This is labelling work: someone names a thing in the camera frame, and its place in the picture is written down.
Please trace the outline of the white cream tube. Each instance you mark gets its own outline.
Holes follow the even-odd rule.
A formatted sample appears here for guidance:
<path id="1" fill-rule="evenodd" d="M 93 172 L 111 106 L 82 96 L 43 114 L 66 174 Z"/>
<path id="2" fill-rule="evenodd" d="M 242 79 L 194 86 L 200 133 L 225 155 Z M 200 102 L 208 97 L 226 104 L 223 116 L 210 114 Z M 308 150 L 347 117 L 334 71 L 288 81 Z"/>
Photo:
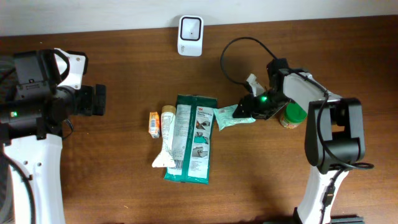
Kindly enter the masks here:
<path id="1" fill-rule="evenodd" d="M 173 168 L 175 167 L 175 160 L 172 154 L 172 144 L 176 119 L 176 107 L 166 105 L 162 107 L 162 114 L 160 116 L 160 132 L 162 134 L 162 147 L 152 163 L 154 168 Z"/>

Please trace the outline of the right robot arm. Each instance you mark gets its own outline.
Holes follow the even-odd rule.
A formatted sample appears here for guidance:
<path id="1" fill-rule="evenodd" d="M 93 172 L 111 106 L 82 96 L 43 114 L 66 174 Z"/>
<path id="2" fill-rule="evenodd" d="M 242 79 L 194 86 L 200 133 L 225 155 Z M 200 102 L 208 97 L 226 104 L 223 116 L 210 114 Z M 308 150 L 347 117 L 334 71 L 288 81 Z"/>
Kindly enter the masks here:
<path id="1" fill-rule="evenodd" d="M 271 88 L 245 96 L 234 118 L 269 119 L 294 102 L 307 115 L 304 149 L 311 165 L 303 200 L 280 223 L 364 223 L 363 217 L 332 217 L 331 208 L 343 180 L 354 169 L 372 169 L 365 155 L 363 112 L 356 98 L 343 98 L 302 69 L 268 69 Z"/>

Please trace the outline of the green 3M wipes pack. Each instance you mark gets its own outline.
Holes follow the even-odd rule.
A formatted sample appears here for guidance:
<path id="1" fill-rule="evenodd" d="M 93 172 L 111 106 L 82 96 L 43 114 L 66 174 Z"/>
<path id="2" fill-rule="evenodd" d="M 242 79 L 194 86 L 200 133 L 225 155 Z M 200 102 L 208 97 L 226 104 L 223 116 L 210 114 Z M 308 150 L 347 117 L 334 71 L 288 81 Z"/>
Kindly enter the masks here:
<path id="1" fill-rule="evenodd" d="M 175 167 L 166 169 L 164 179 L 173 182 L 208 184 L 211 135 L 216 98 L 178 95 L 172 143 Z"/>

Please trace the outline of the orange tissue packet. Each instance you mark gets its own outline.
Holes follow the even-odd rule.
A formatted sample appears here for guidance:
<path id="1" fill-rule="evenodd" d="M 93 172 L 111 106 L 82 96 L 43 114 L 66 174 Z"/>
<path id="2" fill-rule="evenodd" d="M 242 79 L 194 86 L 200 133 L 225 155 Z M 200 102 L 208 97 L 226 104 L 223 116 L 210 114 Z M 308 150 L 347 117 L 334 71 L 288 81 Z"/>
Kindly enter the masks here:
<path id="1" fill-rule="evenodd" d="M 160 136 L 160 116 L 156 111 L 149 113 L 149 134 L 152 138 Z"/>

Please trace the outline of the mint green wipes packet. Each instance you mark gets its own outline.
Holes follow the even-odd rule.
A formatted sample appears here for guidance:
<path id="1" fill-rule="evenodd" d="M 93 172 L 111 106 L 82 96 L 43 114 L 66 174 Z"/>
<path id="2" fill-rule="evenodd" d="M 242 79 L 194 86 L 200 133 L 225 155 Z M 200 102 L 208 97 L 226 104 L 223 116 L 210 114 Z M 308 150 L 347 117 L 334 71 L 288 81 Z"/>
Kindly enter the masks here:
<path id="1" fill-rule="evenodd" d="M 250 124 L 256 121 L 252 117 L 233 118 L 233 113 L 237 107 L 237 105 L 231 105 L 220 109 L 213 109 L 216 121 L 218 123 L 219 131 L 230 126 L 234 126 L 236 124 Z"/>

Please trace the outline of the green lid jar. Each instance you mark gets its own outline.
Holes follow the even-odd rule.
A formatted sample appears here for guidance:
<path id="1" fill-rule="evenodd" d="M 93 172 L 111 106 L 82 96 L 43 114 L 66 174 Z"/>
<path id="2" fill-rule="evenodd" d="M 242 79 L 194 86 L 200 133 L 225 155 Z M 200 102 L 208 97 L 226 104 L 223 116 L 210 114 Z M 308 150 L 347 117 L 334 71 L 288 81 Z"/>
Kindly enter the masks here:
<path id="1" fill-rule="evenodd" d="M 307 112 L 304 111 L 298 104 L 289 103 L 279 118 L 280 124 L 288 129 L 298 127 L 307 117 Z"/>

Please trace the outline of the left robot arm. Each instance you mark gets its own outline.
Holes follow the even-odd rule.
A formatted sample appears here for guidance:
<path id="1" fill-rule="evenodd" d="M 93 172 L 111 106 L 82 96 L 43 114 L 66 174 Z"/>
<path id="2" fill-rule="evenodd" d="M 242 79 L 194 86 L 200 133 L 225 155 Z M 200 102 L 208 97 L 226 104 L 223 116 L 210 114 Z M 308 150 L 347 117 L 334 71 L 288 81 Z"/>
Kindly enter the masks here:
<path id="1" fill-rule="evenodd" d="M 106 87 L 82 83 L 83 52 L 15 54 L 17 83 L 1 104 L 1 222 L 64 223 L 60 160 L 71 116 L 102 116 Z"/>

